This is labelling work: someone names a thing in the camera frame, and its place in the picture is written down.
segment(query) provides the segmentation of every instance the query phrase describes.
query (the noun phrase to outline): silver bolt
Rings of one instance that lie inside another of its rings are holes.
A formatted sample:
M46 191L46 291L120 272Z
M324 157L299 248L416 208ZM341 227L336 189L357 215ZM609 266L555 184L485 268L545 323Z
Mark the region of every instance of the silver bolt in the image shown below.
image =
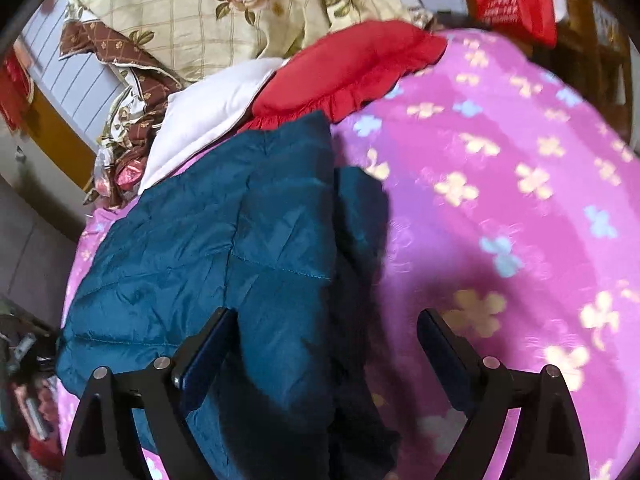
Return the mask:
M560 368L555 365L547 365L545 370L552 377L560 377Z
M484 359L482 359L482 364L491 370L496 370L500 368L500 361L491 355L488 355Z
M105 378L107 376L107 372L108 371L109 370L107 370L107 367L105 367L105 366L101 366L100 368L96 368L94 370L94 377L96 379L103 379L103 378Z
M171 364L171 359L163 355L154 361L154 368L156 370L164 370L169 364Z

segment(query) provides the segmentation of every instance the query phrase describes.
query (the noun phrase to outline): folded jacket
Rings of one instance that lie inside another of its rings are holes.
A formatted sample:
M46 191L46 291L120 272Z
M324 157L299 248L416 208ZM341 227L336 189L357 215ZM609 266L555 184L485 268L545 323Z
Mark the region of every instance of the folded jacket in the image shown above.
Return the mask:
M387 94L403 75L436 63L446 46L445 38L398 20L329 34L276 72L241 131L273 130L315 110L338 123Z
M334 169L321 113L237 135L111 227L71 304L58 376L80 396L96 367L146 367L234 308L239 346L187 418L215 474L382 480L396 435L363 365L386 215L377 181Z

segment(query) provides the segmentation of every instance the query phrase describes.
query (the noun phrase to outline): blue flower print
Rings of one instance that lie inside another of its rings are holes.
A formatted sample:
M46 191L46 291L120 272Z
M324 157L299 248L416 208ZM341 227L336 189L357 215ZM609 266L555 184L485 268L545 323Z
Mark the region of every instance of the blue flower print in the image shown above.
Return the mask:
M495 254L495 271L502 278L511 278L524 267L522 260L511 254L511 242L504 236L494 240L482 237L480 238L480 248L485 253Z
M353 125L353 131L358 133L359 137L369 137L372 132L379 130L382 126L382 120L373 115L363 115Z
M394 86L393 89L387 95L385 95L385 99L393 99L394 97L398 97L402 94L404 94L404 90L402 90L400 82L398 81L396 83L396 86Z
M556 97L561 101L564 101L569 108L573 108L575 105L579 105L584 102L584 99L580 97L576 92L571 90L570 88L563 88L562 90L558 90L556 93Z
M553 72L549 72L548 70L545 70L542 73L542 79L557 86L560 86L562 84L562 80L556 74L554 74Z
M463 103L456 103L453 105L453 109L457 112L463 114L466 118L471 118L475 115L478 115L480 112L484 111L481 106L478 106L473 101L465 101Z
M591 234L596 238L618 238L618 231L609 225L609 213L598 211L596 206L588 205L584 208L585 216L591 221Z

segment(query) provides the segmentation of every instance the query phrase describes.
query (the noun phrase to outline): red tote bag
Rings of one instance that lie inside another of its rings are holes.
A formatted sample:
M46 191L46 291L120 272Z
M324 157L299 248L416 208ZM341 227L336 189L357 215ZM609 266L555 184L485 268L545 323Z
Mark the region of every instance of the red tote bag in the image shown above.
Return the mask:
M476 0L478 20L524 41L556 46L553 0Z

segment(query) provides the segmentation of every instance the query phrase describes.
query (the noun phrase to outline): pink floral bedsheet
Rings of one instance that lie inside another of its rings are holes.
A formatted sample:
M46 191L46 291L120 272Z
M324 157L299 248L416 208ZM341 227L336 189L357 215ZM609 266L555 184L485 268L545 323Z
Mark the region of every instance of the pink floral bedsheet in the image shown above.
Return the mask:
M436 66L333 127L338 161L383 181L390 197L367 367L376 405L402 434L388 480L432 478L465 421L415 336L429 306L508 367L557 365L591 477L615 478L640 442L640 165L591 106L509 41L447 35ZM90 219L67 308L104 234L133 206ZM77 403L60 391L63 439ZM498 478L515 422L485 478Z

